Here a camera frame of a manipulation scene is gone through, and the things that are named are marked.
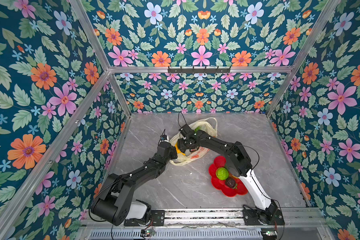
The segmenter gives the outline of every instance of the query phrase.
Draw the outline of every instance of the white plastic bag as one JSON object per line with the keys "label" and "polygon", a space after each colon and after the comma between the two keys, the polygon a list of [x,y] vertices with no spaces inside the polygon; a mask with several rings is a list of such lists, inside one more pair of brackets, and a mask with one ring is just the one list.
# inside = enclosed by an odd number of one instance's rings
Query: white plastic bag
{"label": "white plastic bag", "polygon": [[[211,124],[209,122],[207,122],[207,120],[209,119],[213,119],[216,122],[216,126],[215,128],[213,128],[211,126]],[[206,118],[206,119],[201,119],[198,120],[192,124],[189,125],[189,127],[191,127],[193,130],[195,130],[197,127],[200,127],[200,130],[208,133],[209,135],[213,136],[213,137],[217,137],[217,120],[216,118]],[[172,146],[175,146],[177,143],[177,140],[180,138],[180,133],[176,134],[173,138],[171,138],[171,140],[169,141],[170,144]],[[177,163],[174,162],[173,160],[170,160],[170,162],[173,165],[176,166],[184,166],[196,159],[201,158],[202,156],[204,156],[207,152],[209,151],[209,149],[204,148],[204,147],[199,147],[199,149],[197,151],[192,152],[191,154],[189,154],[188,156],[183,155],[182,153],[178,153],[177,154]]]}

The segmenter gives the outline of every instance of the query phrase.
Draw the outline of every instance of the marble surface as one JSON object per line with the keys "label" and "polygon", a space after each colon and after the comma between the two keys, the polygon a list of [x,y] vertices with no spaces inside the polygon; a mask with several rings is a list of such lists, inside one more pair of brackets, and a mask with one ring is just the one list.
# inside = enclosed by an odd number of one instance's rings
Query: marble surface
{"label": "marble surface", "polygon": [[[260,161],[255,174],[268,195],[282,207],[305,207],[306,203],[296,183],[294,173],[264,114],[185,114],[187,123],[214,117],[218,122],[218,138],[253,147]],[[180,125],[184,119],[180,116]],[[132,116],[115,173],[123,174],[143,165],[157,151],[160,134],[166,129],[169,138],[179,129],[177,114],[138,114]],[[252,165],[258,160],[252,149],[246,148]],[[185,166],[168,163],[165,172],[135,190],[134,198],[153,208],[230,208],[247,204],[254,207],[249,194],[226,197],[216,190],[210,180],[208,167],[217,153],[209,151],[204,157]]]}

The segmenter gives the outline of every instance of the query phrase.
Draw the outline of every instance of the metal beam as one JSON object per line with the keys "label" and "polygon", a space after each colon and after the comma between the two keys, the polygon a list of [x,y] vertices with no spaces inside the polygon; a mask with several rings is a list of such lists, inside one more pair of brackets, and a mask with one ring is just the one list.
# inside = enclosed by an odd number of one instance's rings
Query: metal beam
{"label": "metal beam", "polygon": [[192,66],[192,67],[116,67],[109,68],[111,73],[291,73],[291,66],[247,66],[247,67],[216,67],[216,66]]}
{"label": "metal beam", "polygon": [[128,104],[127,104],[127,100],[125,99],[124,97],[124,94],[121,90],[121,87],[120,85],[117,83],[117,80],[116,80],[116,77],[115,77],[115,74],[111,74],[110,77],[109,77],[109,82],[110,82],[110,85],[112,86],[112,88],[115,90],[115,93],[116,93],[116,97],[117,99],[119,100],[119,103],[121,105],[121,108],[123,109],[125,115],[130,118],[131,116],[131,111],[128,107]]}
{"label": "metal beam", "polygon": [[76,13],[77,19],[79,20],[85,34],[87,35],[89,44],[92,46],[92,49],[95,52],[101,67],[103,68],[104,71],[107,71],[108,68],[110,67],[108,58],[103,50],[103,47],[100,44],[99,39],[95,35],[95,31],[93,30],[92,23],[84,9],[81,0],[70,0],[69,2],[74,12]]}
{"label": "metal beam", "polygon": [[294,76],[296,76],[296,73],[298,72],[300,66],[303,64],[305,58],[307,57],[309,51],[315,44],[316,40],[318,39],[319,35],[321,34],[322,30],[324,29],[325,25],[329,21],[329,18],[331,17],[332,13],[335,11],[337,5],[341,2],[341,0],[328,0],[326,5],[324,6],[324,9],[320,13],[319,17],[317,18],[315,25],[312,27],[312,32],[308,36],[307,40],[305,41],[303,47],[299,51],[296,59],[294,60],[292,64],[292,71],[290,74],[288,74],[283,83],[281,84],[278,92],[276,93],[275,97],[272,100],[271,106],[267,110],[267,117],[271,117],[271,114],[273,113],[274,109],[276,108],[277,104],[281,100],[283,94],[287,90],[289,84],[291,83]]}
{"label": "metal beam", "polygon": [[63,146],[69,141],[69,138],[77,128],[77,123],[84,117],[88,108],[93,103],[93,100],[97,97],[100,89],[102,89],[106,83],[108,77],[108,73],[103,73],[96,84],[92,86],[87,96],[69,118],[67,124],[59,132],[43,157],[33,168],[21,187],[16,191],[16,194],[13,196],[8,206],[1,213],[0,240],[4,239],[9,229],[16,222],[18,216],[27,205],[28,199],[33,196],[37,186],[43,181],[53,162],[60,154]]}

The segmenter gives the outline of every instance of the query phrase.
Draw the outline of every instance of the red flower-shaped plate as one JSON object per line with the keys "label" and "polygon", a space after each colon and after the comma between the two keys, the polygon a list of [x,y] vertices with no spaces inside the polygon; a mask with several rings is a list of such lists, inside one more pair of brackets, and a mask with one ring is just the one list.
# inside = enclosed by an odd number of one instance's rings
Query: red flower-shaped plate
{"label": "red flower-shaped plate", "polygon": [[211,183],[213,185],[214,188],[221,190],[221,192],[226,195],[227,197],[234,197],[236,196],[236,194],[238,195],[245,195],[248,193],[247,188],[245,187],[245,185],[243,184],[243,182],[232,176],[231,173],[229,174],[230,177],[232,177],[235,182],[237,183],[237,187],[236,189],[232,189],[230,187],[228,187],[227,185],[225,185],[225,180],[220,180],[216,177],[216,170],[219,167],[224,167],[225,166],[225,157],[223,156],[218,156],[215,158],[215,160],[213,161],[213,164],[211,166],[209,166],[209,175],[212,176],[211,178]]}

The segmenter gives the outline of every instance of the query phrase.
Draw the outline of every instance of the green fruit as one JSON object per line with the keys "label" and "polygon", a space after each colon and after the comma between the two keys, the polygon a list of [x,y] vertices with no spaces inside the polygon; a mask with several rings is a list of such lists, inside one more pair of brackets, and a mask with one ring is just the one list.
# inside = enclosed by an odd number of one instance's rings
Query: green fruit
{"label": "green fruit", "polygon": [[229,172],[225,167],[219,167],[216,170],[216,177],[220,180],[226,180],[229,177]]}

